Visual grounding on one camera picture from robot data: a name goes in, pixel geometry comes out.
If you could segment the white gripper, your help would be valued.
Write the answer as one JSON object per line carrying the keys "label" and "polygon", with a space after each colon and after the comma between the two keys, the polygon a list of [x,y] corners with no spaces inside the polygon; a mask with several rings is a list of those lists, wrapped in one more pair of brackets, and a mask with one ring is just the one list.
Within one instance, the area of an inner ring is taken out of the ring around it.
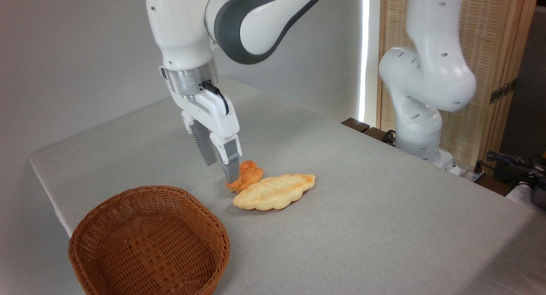
{"label": "white gripper", "polygon": [[183,110],[184,126],[196,141],[205,164],[210,166],[217,161],[214,145],[220,155],[226,182],[236,182],[242,155],[238,137],[240,126],[227,95],[215,93],[216,67],[168,70],[160,66],[160,73],[175,104]]}

